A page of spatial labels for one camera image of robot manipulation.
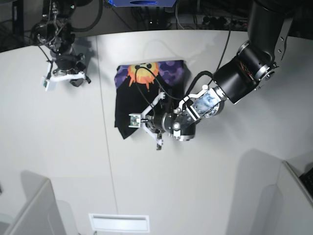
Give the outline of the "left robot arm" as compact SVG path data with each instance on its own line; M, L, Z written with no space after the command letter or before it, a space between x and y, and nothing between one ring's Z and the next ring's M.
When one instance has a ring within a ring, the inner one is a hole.
M156 141L157 150L162 148L164 133L178 141L193 139L202 119L218 115L226 101L235 104L269 80L284 57L293 19L304 4L303 0L253 1L247 41L214 73L202 71L194 78L210 78L198 93L187 90L176 97L160 85L158 95L149 104L153 115L142 113L144 129Z

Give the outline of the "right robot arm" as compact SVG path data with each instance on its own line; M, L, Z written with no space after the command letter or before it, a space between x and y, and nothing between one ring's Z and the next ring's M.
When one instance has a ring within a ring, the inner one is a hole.
M98 12L95 20L87 27L73 27L72 15L76 8L86 6L90 0L44 0L42 19L35 24L30 33L33 46L42 49L47 47L50 56L47 57L47 71L42 78L42 85L46 90L53 88L56 83L68 81L74 87L83 83L91 83L86 75L86 65L83 63L85 55L77 54L72 44L75 34L93 29L103 14L102 0L98 1Z

